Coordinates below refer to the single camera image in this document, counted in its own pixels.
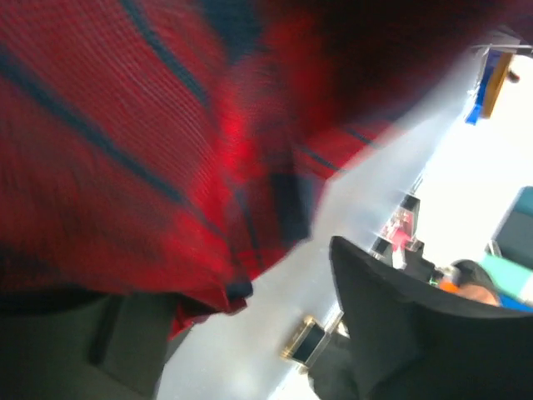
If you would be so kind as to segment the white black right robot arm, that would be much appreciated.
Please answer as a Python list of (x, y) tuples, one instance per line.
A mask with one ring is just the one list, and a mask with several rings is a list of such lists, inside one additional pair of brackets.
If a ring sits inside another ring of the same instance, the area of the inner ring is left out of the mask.
[(523, 288), (525, 282), (521, 278), (513, 278), (512, 273), (532, 277), (519, 264), (513, 263), (505, 271), (506, 260), (490, 255), (483, 264), (463, 259), (449, 266), (437, 267), (423, 258), (425, 244), (416, 239), (419, 210), (420, 200), (410, 194), (405, 195), (374, 243), (371, 253), (375, 258), (445, 292), (457, 294), (464, 286), (480, 287), (494, 295), (504, 308), (532, 311), (532, 301), (516, 293), (513, 287), (518, 283)]

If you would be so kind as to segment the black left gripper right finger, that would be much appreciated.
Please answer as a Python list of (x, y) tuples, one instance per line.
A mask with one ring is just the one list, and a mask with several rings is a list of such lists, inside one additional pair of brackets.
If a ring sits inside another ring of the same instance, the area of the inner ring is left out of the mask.
[(531, 398), (530, 313), (432, 287), (343, 237), (330, 258), (348, 334), (314, 364), (319, 398)]

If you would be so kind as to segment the red plaid skirt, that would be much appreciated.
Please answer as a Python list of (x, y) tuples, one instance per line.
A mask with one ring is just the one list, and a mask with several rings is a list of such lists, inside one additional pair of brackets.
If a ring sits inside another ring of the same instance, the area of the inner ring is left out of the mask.
[(1, 305), (246, 306), (325, 181), (529, 1), (4, 1)]

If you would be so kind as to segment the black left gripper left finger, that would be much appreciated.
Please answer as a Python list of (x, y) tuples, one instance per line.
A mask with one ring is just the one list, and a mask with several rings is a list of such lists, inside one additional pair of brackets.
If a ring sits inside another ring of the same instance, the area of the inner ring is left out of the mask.
[(151, 399), (177, 295), (1, 296), (3, 399)]

